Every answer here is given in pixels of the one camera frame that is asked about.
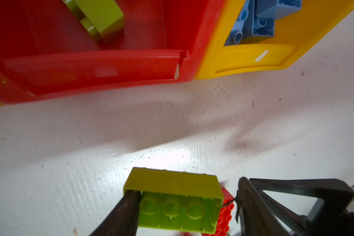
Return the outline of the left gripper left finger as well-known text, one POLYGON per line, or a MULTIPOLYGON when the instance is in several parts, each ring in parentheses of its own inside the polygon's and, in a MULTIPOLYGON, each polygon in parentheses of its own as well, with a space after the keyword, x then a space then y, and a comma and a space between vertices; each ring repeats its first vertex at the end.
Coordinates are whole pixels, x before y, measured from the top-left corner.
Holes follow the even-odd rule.
POLYGON ((136 236, 141 193, 129 190, 91 236, 136 236))

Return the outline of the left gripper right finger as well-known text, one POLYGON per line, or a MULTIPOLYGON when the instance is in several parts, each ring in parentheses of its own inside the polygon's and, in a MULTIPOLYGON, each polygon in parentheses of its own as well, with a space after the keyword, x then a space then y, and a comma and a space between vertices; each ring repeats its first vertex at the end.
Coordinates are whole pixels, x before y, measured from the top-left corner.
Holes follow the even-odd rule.
POLYGON ((298 236, 354 236, 354 213, 347 206, 354 191, 338 179, 239 179, 236 221, 243 236, 287 236, 284 223, 298 236), (298 215, 266 192, 316 198, 309 215, 298 215))

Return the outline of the green lego brick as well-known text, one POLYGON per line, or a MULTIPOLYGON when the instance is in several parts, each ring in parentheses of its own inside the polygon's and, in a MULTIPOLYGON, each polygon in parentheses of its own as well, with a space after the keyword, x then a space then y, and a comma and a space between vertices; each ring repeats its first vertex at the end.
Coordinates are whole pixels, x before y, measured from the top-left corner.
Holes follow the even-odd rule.
POLYGON ((63 3, 96 42, 110 44, 124 32, 124 13, 115 1, 64 0, 63 3))
POLYGON ((132 168, 124 192, 140 192, 139 227, 214 234, 224 202, 217 176, 132 168))

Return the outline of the red lego brick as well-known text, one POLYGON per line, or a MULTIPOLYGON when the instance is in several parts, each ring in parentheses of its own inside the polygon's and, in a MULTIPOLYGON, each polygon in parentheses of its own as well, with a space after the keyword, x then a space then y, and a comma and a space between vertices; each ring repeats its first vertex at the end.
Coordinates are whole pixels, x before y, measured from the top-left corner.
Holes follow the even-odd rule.
POLYGON ((202 236, 228 236, 230 230, 229 223, 232 220, 232 210, 235 208, 233 202, 229 203, 233 196, 227 191, 226 188, 221 188, 224 195, 224 202, 226 204, 220 211, 217 221, 216 231, 213 234, 201 234, 202 236))

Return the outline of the blue lego brick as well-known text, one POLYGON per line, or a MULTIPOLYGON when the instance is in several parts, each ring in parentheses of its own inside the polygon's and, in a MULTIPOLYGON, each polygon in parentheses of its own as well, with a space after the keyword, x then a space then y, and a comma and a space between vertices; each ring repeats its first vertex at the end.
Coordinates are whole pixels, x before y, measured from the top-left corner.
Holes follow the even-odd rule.
POLYGON ((302 0, 258 0, 256 16, 274 20, 282 19, 302 8, 302 0))
POLYGON ((245 1, 225 46, 256 43, 274 37, 275 20, 256 16, 255 8, 256 1, 245 1))

